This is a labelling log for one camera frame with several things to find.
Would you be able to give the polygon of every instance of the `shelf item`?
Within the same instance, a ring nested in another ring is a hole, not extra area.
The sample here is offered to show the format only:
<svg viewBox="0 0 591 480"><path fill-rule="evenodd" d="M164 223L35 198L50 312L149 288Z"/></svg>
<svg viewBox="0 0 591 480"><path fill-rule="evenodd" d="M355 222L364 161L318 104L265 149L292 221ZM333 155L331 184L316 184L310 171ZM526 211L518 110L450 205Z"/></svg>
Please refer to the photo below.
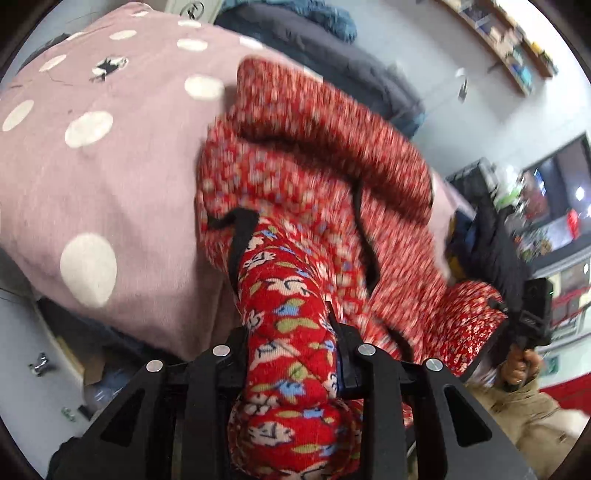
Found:
<svg viewBox="0 0 591 480"><path fill-rule="evenodd" d="M464 10L474 3L473 0L447 0L447 3L456 11Z"/></svg>
<svg viewBox="0 0 591 480"><path fill-rule="evenodd" d="M471 30L475 33L476 37L480 39L482 45L503 65L504 72L507 74L509 80L515 86L517 91L519 91L519 93L522 93L525 96L531 93L531 87L529 87L526 83L522 81L519 74L516 73L514 68L511 66L511 63L506 58L500 55L500 53L496 49L495 43L483 30L481 30L481 28L478 28L476 26L476 22L475 20L473 20L473 18L468 16L468 14L464 12L464 10L458 11L456 8L452 6L452 4L448 3L446 0L436 0L436 2L447 8L450 12L453 13L453 15L456 18L460 20L460 22L465 27L468 28L468 30Z"/></svg>
<svg viewBox="0 0 591 480"><path fill-rule="evenodd" d="M491 13L499 19L499 21L509 29L515 29L521 34L523 34L523 30L519 27L519 24L511 18L505 10L503 10L499 5L497 5L493 0L478 0L480 5L488 7ZM555 65L551 62L548 64L545 59L550 59L549 56L546 54L543 55L544 52L540 51L539 48L534 48L532 42L530 42L525 35L523 35L522 42L520 46L525 51L527 57L532 61L534 64L535 69L539 72L542 78L548 79L552 78L558 70L556 69Z"/></svg>

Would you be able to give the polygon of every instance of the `dark gray cushion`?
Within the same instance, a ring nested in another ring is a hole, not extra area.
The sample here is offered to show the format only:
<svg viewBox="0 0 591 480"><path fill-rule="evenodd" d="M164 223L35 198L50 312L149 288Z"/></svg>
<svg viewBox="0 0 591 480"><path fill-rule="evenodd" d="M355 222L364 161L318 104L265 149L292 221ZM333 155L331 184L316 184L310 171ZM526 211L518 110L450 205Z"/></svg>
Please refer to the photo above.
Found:
<svg viewBox="0 0 591 480"><path fill-rule="evenodd" d="M216 25L256 38L314 70L408 138L423 122L423 104L406 78L290 10L267 4L243 5L218 16Z"/></svg>

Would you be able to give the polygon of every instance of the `pink polka dot blanket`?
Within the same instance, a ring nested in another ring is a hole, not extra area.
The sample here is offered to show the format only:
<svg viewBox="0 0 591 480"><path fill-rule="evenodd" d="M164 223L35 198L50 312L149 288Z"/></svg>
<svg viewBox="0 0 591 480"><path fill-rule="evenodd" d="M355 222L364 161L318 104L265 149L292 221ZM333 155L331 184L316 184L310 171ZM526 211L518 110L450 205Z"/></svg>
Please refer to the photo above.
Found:
<svg viewBox="0 0 591 480"><path fill-rule="evenodd" d="M418 151L380 117L299 70L242 62L196 197L200 243L249 332L228 425L239 468L309 480L358 467L363 405L338 398L328 305L394 358L437 357L456 375L504 319L494 288L449 287L434 265L431 195Z"/></svg>
<svg viewBox="0 0 591 480"><path fill-rule="evenodd" d="M253 38L136 2L67 31L0 85L0 247L40 294L191 361L241 321L227 275L195 248L208 127L235 103L244 57L314 73ZM449 277L445 239L463 202L431 175L430 232L417 248L433 237L431 255ZM367 222L374 207L364 195ZM348 194L341 201L345 211ZM357 288L353 270L340 278Z"/></svg>

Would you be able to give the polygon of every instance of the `red object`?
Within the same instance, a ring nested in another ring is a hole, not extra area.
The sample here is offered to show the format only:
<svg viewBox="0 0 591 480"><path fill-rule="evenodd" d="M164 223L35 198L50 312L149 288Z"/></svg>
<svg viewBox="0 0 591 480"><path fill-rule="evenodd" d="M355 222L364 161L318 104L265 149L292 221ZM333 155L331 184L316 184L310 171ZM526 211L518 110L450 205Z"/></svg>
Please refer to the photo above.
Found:
<svg viewBox="0 0 591 480"><path fill-rule="evenodd" d="M582 288L578 288L577 290L571 291L569 293L565 293L560 297L556 297L552 299L552 308L556 308L559 305L563 305L565 303L570 302L572 299L580 297L581 295L587 293L591 286L586 286Z"/></svg>
<svg viewBox="0 0 591 480"><path fill-rule="evenodd" d="M524 172L523 179L524 187L521 190L521 197L527 201L525 204L525 216L528 220L533 221L548 213L548 200L540 190L540 185L531 172Z"/></svg>
<svg viewBox="0 0 591 480"><path fill-rule="evenodd" d="M566 221L569 224L569 230L570 234L573 236L573 240L576 240L579 238L581 231L579 214L575 209L571 208L569 210Z"/></svg>
<svg viewBox="0 0 591 480"><path fill-rule="evenodd" d="M591 307L591 303L586 303L585 305L583 305L581 308L575 310L574 312L571 312L571 313L569 312L561 319L552 320L552 327L554 328L554 327L557 327L558 325L560 325L561 323L568 322L569 320L575 318L577 315L583 313L589 307Z"/></svg>
<svg viewBox="0 0 591 480"><path fill-rule="evenodd" d="M361 222L381 270L371 296L347 179L364 185ZM196 200L212 264L233 273L238 262L249 367L228 440L233 462L253 476L338 478L358 467L362 403L336 398L327 301L338 321L394 358L400 353L384 324L406 338L416 362L436 356L455 374L504 318L488 306L501 299L494 288L448 287L434 265L431 182L418 151L379 116L298 70L243 61L236 104L204 146ZM259 213L254 234L239 220L211 227L238 206ZM246 251L231 255L245 235Z"/></svg>
<svg viewBox="0 0 591 480"><path fill-rule="evenodd" d="M555 399L562 408L583 410L591 415L591 374L542 390Z"/></svg>

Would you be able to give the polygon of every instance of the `white polka dot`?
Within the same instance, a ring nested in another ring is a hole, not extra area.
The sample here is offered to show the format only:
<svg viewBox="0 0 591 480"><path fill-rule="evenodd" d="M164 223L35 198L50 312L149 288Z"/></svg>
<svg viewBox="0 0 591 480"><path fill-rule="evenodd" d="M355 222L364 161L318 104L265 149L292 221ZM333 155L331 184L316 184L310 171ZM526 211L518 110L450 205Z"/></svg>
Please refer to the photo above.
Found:
<svg viewBox="0 0 591 480"><path fill-rule="evenodd" d="M185 90L196 100L215 100L223 97L224 86L220 79L194 75L185 81Z"/></svg>
<svg viewBox="0 0 591 480"><path fill-rule="evenodd" d="M263 44L261 42L251 37L240 37L240 45L252 48L253 50L261 50L263 48Z"/></svg>
<svg viewBox="0 0 591 480"><path fill-rule="evenodd" d="M117 259L109 242L96 233L71 240L60 258L61 278L85 307L104 306L115 288Z"/></svg>
<svg viewBox="0 0 591 480"><path fill-rule="evenodd" d="M34 103L33 100L25 100L20 105L17 105L15 109L8 114L6 120L4 120L2 131L8 132L21 123L27 117L29 112L31 112Z"/></svg>
<svg viewBox="0 0 591 480"><path fill-rule="evenodd" d="M74 33L74 34L70 35L70 36L69 36L69 37L66 39L66 41L74 40L75 38L77 38L77 37L80 37L81 35L84 35L84 32L76 32L76 33Z"/></svg>
<svg viewBox="0 0 591 480"><path fill-rule="evenodd" d="M58 55L57 57L53 57L51 60L48 60L43 64L43 67L39 69L40 72L46 72L47 70L51 70L56 65L59 65L66 59L65 55Z"/></svg>
<svg viewBox="0 0 591 480"><path fill-rule="evenodd" d="M71 148L93 144L109 133L112 126L113 117L109 112L86 112L68 126L66 144Z"/></svg>
<svg viewBox="0 0 591 480"><path fill-rule="evenodd" d="M126 38L133 37L136 33L135 30L121 30L120 32L113 33L109 38L111 40L125 40Z"/></svg>
<svg viewBox="0 0 591 480"><path fill-rule="evenodd" d="M199 23L197 20L179 20L178 24L181 27L201 28L201 23Z"/></svg>
<svg viewBox="0 0 591 480"><path fill-rule="evenodd" d="M203 51L207 48L207 42L203 40L194 40L192 38L180 38L177 40L177 47L181 50Z"/></svg>

